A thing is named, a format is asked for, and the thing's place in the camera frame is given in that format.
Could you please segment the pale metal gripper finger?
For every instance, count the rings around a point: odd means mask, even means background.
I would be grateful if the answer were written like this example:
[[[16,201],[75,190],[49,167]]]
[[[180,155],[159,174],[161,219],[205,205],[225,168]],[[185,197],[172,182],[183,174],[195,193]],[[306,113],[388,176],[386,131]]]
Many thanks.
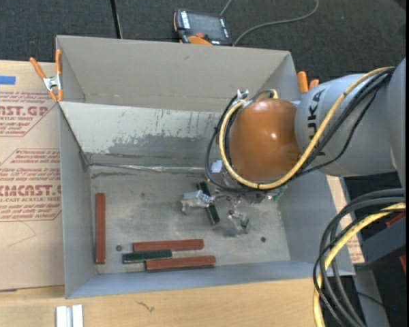
[[[187,214],[191,208],[209,208],[213,203],[214,199],[201,189],[189,191],[181,198],[181,211]]]
[[[249,216],[241,210],[241,201],[233,201],[228,207],[224,223],[225,236],[240,236],[249,232]]]

